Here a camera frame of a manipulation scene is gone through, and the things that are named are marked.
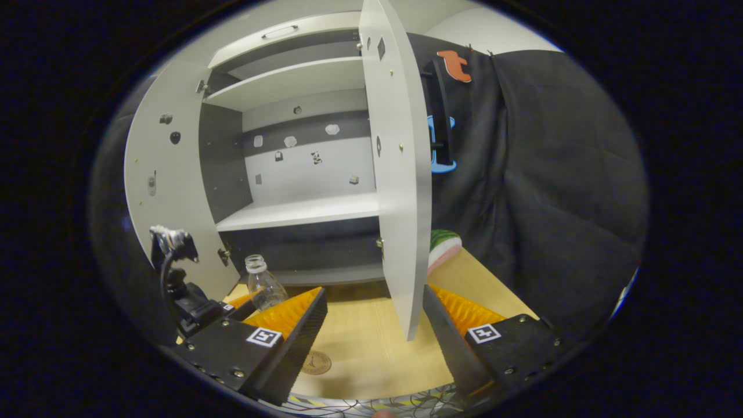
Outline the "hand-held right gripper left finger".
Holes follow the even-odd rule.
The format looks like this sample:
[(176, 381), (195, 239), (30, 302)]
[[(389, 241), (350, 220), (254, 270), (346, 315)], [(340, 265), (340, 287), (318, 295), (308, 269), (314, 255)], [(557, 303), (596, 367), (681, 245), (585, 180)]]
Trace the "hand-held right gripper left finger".
[(234, 330), (210, 328), (183, 340), (173, 352), (234, 392), (281, 406), (327, 315), (327, 292), (311, 289), (244, 321)]

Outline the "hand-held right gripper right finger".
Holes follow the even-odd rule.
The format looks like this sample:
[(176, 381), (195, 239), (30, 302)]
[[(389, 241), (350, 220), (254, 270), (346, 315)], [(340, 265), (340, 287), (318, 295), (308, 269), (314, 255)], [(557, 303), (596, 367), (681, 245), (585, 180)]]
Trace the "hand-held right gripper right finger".
[(517, 396), (579, 346), (543, 320), (507, 318), (438, 286), (425, 286), (423, 307), (465, 405)]

